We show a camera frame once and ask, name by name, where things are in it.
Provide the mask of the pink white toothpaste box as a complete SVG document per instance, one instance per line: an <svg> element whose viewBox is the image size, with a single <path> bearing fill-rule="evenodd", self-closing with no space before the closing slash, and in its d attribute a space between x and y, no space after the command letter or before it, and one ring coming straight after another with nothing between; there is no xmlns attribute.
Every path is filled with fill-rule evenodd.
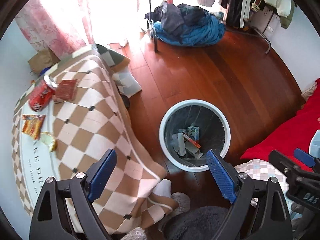
<svg viewBox="0 0 320 240"><path fill-rule="evenodd" d="M189 141L185 141L185 150L194 158L200 159L203 156L203 153L197 148L194 144Z"/></svg>

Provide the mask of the blue white milk carton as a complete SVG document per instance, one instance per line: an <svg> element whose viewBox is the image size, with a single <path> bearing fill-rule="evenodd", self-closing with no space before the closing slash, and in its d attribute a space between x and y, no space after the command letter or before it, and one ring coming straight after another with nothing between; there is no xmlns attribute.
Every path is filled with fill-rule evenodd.
<svg viewBox="0 0 320 240"><path fill-rule="evenodd" d="M200 129L196 126L189 126L187 128L187 135L189 138L191 138L193 141L198 142L200 139Z"/></svg>

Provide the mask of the crushed red soda can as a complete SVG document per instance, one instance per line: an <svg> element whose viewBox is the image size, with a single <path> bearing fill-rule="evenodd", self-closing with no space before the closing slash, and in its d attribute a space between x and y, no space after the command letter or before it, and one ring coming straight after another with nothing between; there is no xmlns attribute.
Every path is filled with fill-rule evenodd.
<svg viewBox="0 0 320 240"><path fill-rule="evenodd" d="M35 112L42 111L52 99L56 89L57 83L50 75L45 75L29 95L30 108Z"/></svg>

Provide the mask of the white round trash bin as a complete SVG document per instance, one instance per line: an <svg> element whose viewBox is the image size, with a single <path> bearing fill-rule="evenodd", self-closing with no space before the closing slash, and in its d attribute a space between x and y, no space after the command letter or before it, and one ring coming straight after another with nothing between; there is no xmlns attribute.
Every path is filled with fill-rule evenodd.
<svg viewBox="0 0 320 240"><path fill-rule="evenodd" d="M159 142L164 155L181 170L208 170L207 152L224 158L231 144L231 130L223 113L213 104L190 99L173 105L163 116Z"/></svg>

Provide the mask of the checkered pillow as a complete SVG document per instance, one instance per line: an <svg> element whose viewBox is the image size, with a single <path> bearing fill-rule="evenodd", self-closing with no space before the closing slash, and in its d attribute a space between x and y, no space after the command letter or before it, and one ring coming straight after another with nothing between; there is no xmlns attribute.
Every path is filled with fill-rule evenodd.
<svg viewBox="0 0 320 240"><path fill-rule="evenodd" d="M289 185L286 182L286 177L276 169L272 164L267 161L263 161L260 159L253 159L246 163L237 165L234 167L239 173L245 172L248 174L252 179L256 180L264 180L267 181L270 177L276 177L281 190L284 194L288 209L292 205L292 201L287 198L286 193L289 189Z"/></svg>

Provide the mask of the grey fluffy slipper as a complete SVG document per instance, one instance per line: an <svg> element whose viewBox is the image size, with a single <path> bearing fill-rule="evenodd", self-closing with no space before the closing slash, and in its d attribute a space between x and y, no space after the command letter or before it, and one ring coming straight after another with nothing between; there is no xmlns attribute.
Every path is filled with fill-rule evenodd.
<svg viewBox="0 0 320 240"><path fill-rule="evenodd" d="M170 214L165 216L159 223L158 223L158 230L163 232L163 229L167 222L172 219L173 217L185 213L190 210L190 198L184 193L175 192L171 195L172 199L178 203L178 207L172 211Z"/></svg>

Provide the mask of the orange yellow snack bag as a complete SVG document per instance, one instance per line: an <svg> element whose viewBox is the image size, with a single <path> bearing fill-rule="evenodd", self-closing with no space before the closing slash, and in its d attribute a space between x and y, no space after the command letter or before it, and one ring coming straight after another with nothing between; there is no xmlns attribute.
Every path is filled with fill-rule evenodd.
<svg viewBox="0 0 320 240"><path fill-rule="evenodd" d="M24 125L22 132L34 140L39 140L45 115L23 115Z"/></svg>

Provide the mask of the white sock foot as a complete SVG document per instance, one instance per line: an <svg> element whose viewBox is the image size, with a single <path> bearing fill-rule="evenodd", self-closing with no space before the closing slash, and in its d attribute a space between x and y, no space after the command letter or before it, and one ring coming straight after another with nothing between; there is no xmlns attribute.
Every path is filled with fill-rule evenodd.
<svg viewBox="0 0 320 240"><path fill-rule="evenodd" d="M171 181L162 179L152 191L155 195L161 197L171 197Z"/></svg>

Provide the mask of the checkered brown bed blanket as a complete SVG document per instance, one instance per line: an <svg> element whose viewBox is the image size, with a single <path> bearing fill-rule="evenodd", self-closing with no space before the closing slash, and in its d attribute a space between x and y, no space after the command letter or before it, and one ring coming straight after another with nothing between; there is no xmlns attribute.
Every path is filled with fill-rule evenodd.
<svg viewBox="0 0 320 240"><path fill-rule="evenodd" d="M112 79L115 68L126 64L127 57L93 45L79 49L48 70L56 82L78 81L74 100L50 102L41 112L46 116L42 131L57 140L54 152L22 132L23 115L33 113L29 91L16 103L11 157L18 195L27 215L33 215L48 177L71 179L86 172L108 149L115 150L117 163L101 196L93 202L108 233L148 228L178 207L172 197L152 192L167 173L136 138Z"/></svg>

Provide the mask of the dark red foil packet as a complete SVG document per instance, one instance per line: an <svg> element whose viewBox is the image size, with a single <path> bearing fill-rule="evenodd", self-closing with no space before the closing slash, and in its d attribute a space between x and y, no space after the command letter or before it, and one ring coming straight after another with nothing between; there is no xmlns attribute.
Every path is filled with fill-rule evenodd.
<svg viewBox="0 0 320 240"><path fill-rule="evenodd" d="M55 102L72 101L75 99L77 90L77 79L73 80L62 80L53 95Z"/></svg>

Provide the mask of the brown paper bag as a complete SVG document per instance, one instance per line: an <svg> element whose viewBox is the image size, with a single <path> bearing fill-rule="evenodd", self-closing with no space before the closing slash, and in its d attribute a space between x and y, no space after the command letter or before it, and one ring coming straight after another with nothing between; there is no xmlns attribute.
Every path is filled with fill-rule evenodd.
<svg viewBox="0 0 320 240"><path fill-rule="evenodd" d="M60 62L60 59L52 52L50 48L45 48L42 51L39 51L36 55L28 60L30 69L35 74L40 74L42 70L52 67L58 62Z"/></svg>

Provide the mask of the blue dark clothes pile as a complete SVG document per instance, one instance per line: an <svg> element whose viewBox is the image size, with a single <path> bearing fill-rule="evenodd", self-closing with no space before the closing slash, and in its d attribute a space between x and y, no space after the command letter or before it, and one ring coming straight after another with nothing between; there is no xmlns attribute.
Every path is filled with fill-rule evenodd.
<svg viewBox="0 0 320 240"><path fill-rule="evenodd" d="M221 20L198 6L164 1L154 11L145 14L145 18L153 22L157 37L172 46L211 46L225 34Z"/></svg>

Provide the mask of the pink floral curtain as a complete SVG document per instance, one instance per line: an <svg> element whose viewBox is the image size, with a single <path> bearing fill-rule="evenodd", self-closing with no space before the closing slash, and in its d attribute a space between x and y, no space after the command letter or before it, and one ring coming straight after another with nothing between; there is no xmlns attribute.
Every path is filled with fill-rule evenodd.
<svg viewBox="0 0 320 240"><path fill-rule="evenodd" d="M89 44L126 44L137 0L29 0L16 23L37 50L60 59Z"/></svg>

